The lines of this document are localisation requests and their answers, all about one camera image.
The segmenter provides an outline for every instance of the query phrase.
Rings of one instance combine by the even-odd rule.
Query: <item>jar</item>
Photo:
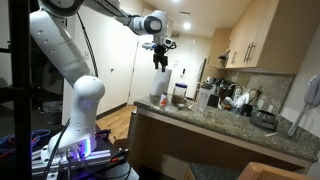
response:
[[[173,89],[171,103],[174,106],[178,104],[184,104],[184,98],[187,92],[187,85],[183,83],[176,83]]]

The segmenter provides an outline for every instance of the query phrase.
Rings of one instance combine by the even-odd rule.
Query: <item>cabinet handle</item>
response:
[[[251,59],[251,58],[250,58],[250,54],[251,54],[251,50],[252,50],[253,47],[255,47],[255,46],[253,45],[253,42],[252,42],[252,43],[249,45],[249,52],[248,52],[248,57],[246,58],[246,62],[248,62],[248,60]]]
[[[235,58],[236,58],[236,55],[237,55],[237,51],[233,52],[233,56],[232,56],[232,60],[231,60],[231,64],[235,63]]]
[[[251,46],[251,44],[249,44],[248,47],[247,47],[246,55],[244,56],[243,62],[246,62],[246,61],[247,61],[247,55],[248,55],[250,46]]]

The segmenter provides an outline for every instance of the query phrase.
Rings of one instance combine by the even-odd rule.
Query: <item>granite countertop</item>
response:
[[[289,137],[286,133],[281,131],[282,127],[279,126],[281,126],[282,123],[279,123],[274,135],[266,136],[273,132],[254,126],[247,116],[209,106],[206,108],[205,112],[201,112],[197,108],[188,109],[187,107],[193,103],[194,102],[187,101],[184,108],[177,108],[170,103],[167,103],[167,106],[160,108],[159,98],[147,96],[135,101],[134,105],[160,115],[284,152],[307,161],[318,161],[317,153],[319,151],[319,145],[314,145],[315,142],[307,141],[306,139],[310,139],[309,137],[302,140]]]

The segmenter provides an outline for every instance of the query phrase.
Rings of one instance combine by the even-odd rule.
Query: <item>wooden floor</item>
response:
[[[114,143],[115,140],[126,139],[128,135],[131,113],[136,109],[137,107],[134,105],[125,106],[97,120],[97,126],[100,129],[111,129],[109,139],[112,143]]]

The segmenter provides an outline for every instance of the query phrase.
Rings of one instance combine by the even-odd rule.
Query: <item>tile backsplash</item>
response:
[[[244,89],[243,92],[250,92],[254,89],[262,91],[259,99],[253,101],[253,104],[257,105],[258,101],[262,100],[264,101],[262,110],[267,111],[269,105],[272,105],[272,113],[279,114],[294,77],[294,75],[227,71],[224,78],[239,83]]]

